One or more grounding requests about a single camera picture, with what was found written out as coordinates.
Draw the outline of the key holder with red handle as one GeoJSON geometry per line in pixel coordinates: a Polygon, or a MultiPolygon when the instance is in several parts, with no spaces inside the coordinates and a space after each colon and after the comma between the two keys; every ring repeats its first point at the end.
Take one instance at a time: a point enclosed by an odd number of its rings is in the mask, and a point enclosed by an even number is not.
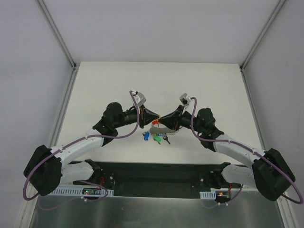
{"type": "Polygon", "coordinates": [[[175,130],[171,130],[168,127],[166,127],[165,125],[159,123],[158,120],[155,120],[151,123],[151,127],[149,129],[149,133],[152,135],[174,135],[176,134],[178,131],[175,130]]]}

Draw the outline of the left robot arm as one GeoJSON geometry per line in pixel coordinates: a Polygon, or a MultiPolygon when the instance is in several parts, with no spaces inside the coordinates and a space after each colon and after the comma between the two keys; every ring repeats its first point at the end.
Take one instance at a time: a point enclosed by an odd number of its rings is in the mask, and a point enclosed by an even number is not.
{"type": "Polygon", "coordinates": [[[31,184],[41,196],[46,196],[59,185],[87,181],[91,185],[103,182],[101,168],[91,159],[80,163],[73,161],[119,138],[117,128],[129,124],[143,128],[159,117],[144,105],[123,111],[122,106],[110,103],[101,120],[84,136],[61,146],[39,146],[33,153],[23,174],[25,185],[31,184]]]}

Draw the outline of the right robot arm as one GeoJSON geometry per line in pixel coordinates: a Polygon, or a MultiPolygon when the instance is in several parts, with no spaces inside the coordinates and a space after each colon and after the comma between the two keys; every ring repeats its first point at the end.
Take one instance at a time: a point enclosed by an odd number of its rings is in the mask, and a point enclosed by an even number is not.
{"type": "Polygon", "coordinates": [[[231,139],[215,126],[210,108],[203,108],[193,117],[179,106],[174,112],[159,119],[159,123],[176,131],[180,127],[192,130],[201,145],[213,152],[226,155],[241,163],[222,163],[203,176],[204,183],[220,189],[229,183],[256,188],[266,199],[276,201],[295,182],[295,176],[278,150],[264,151],[231,139]]]}

